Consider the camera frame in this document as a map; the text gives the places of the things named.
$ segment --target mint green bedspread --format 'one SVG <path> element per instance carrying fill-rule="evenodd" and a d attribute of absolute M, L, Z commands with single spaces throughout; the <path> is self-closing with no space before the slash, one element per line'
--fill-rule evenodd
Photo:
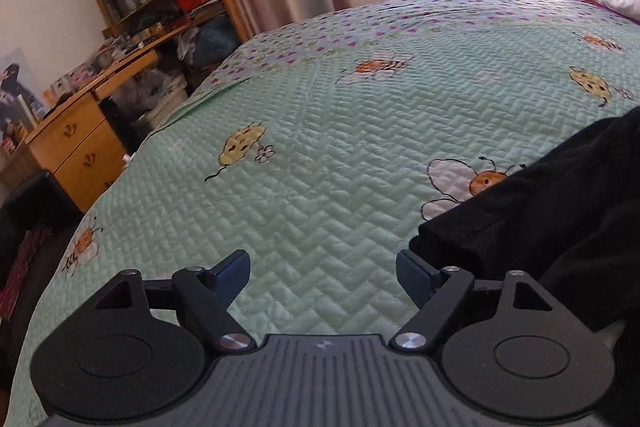
<path fill-rule="evenodd" d="M 256 337 L 389 337 L 416 311 L 394 258 L 420 222 L 633 108 L 639 49 L 635 23 L 575 0 L 399 0 L 257 36 L 84 218 L 6 425 L 44 419 L 33 350 L 127 267 L 164 278 L 243 248 L 252 278 L 230 311 Z"/>

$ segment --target cartoon bee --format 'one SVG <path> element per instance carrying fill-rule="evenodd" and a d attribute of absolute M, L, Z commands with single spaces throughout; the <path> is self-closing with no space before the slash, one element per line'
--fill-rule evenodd
<path fill-rule="evenodd" d="M 93 219 L 94 226 L 97 219 L 97 217 Z M 62 271 L 66 271 L 67 275 L 71 272 L 71 276 L 73 276 L 76 266 L 83 266 L 98 255 L 98 249 L 100 247 L 98 243 L 94 241 L 94 234 L 96 232 L 102 232 L 102 230 L 102 228 L 92 228 L 91 226 L 84 229 L 80 237 L 78 237 L 73 251 L 66 258 Z"/>
<path fill-rule="evenodd" d="M 348 86 L 364 80 L 384 81 L 395 76 L 398 70 L 409 66 L 409 60 L 413 55 L 400 55 L 388 50 L 380 50 L 375 53 L 371 60 L 360 62 L 355 70 L 340 78 L 336 84 L 338 86 Z"/>
<path fill-rule="evenodd" d="M 247 127 L 237 130 L 229 138 L 226 139 L 225 146 L 222 153 L 218 156 L 218 163 L 220 164 L 220 170 L 215 174 L 207 176 L 204 181 L 208 181 L 215 178 L 226 169 L 229 165 L 240 161 L 247 153 L 252 149 L 255 144 L 258 144 L 258 153 L 255 157 L 255 161 L 258 163 L 264 163 L 268 161 L 276 152 L 273 145 L 262 146 L 260 145 L 260 138 L 267 132 L 267 128 L 263 127 L 261 123 L 252 123 Z"/>
<path fill-rule="evenodd" d="M 477 172 L 463 161 L 454 159 L 436 159 L 429 163 L 427 167 L 429 181 L 436 190 L 446 197 L 428 201 L 422 206 L 422 218 L 425 221 L 433 219 L 460 203 L 477 196 L 489 187 L 505 181 L 509 176 L 509 171 L 517 167 L 517 165 L 512 165 L 505 172 L 500 172 L 493 160 L 484 156 L 480 156 L 479 159 L 491 162 L 492 169 Z M 526 167 L 524 164 L 519 166 L 522 169 Z"/>
<path fill-rule="evenodd" d="M 584 40 L 591 46 L 598 46 L 598 47 L 606 48 L 610 51 L 616 51 L 616 52 L 622 51 L 622 46 L 620 46 L 619 44 L 616 44 L 613 41 L 607 41 L 606 39 L 601 39 L 600 37 L 596 37 L 594 35 L 580 35 L 580 34 L 576 34 L 576 35 L 578 35 L 582 40 Z"/>
<path fill-rule="evenodd" d="M 571 67 L 569 76 L 591 96 L 602 99 L 602 103 L 598 107 L 604 107 L 607 105 L 607 102 L 611 100 L 609 84 L 607 84 L 604 78 L 597 74 L 587 73 L 585 70 L 579 70 L 574 67 Z"/>

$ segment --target metal rivet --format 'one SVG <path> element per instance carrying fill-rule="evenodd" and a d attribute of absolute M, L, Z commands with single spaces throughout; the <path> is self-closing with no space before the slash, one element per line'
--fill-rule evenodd
<path fill-rule="evenodd" d="M 227 333 L 220 339 L 220 346 L 230 351 L 246 349 L 251 345 L 251 339 L 244 333 Z"/>
<path fill-rule="evenodd" d="M 427 339 L 420 333 L 400 333 L 395 338 L 396 344 L 404 349 L 420 349 L 427 343 Z"/>

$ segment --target black clothing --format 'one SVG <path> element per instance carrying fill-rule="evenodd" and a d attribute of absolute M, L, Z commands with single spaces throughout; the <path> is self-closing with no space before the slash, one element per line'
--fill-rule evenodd
<path fill-rule="evenodd" d="M 480 279 L 525 270 L 593 331 L 624 318 L 616 383 L 602 405 L 615 426 L 640 418 L 639 169 L 635 108 L 422 223 L 410 242 L 431 265 L 460 266 Z"/>

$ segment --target plastic bag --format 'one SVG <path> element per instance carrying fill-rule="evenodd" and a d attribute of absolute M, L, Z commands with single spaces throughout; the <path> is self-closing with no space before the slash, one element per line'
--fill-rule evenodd
<path fill-rule="evenodd" d="M 111 95 L 127 120 L 136 120 L 158 105 L 168 89 L 172 78 L 159 70 L 145 70 L 140 79 L 132 78 Z"/>
<path fill-rule="evenodd" d="M 228 17 L 215 17 L 200 30 L 193 52 L 193 67 L 201 69 L 223 60 L 239 46 L 240 41 Z"/>

